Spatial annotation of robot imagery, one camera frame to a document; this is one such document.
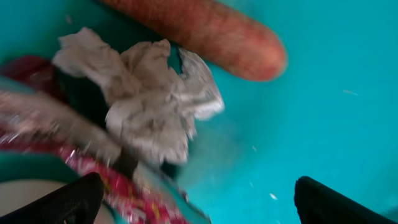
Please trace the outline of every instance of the dark red object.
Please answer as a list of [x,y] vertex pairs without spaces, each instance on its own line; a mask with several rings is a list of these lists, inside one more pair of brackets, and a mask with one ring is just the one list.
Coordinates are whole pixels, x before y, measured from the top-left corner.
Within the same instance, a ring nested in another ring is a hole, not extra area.
[[272,30],[214,0],[102,1],[238,77],[271,80],[285,69]]
[[67,97],[60,90],[56,69],[51,61],[38,56],[26,55],[0,67],[0,75],[42,91],[66,103]]

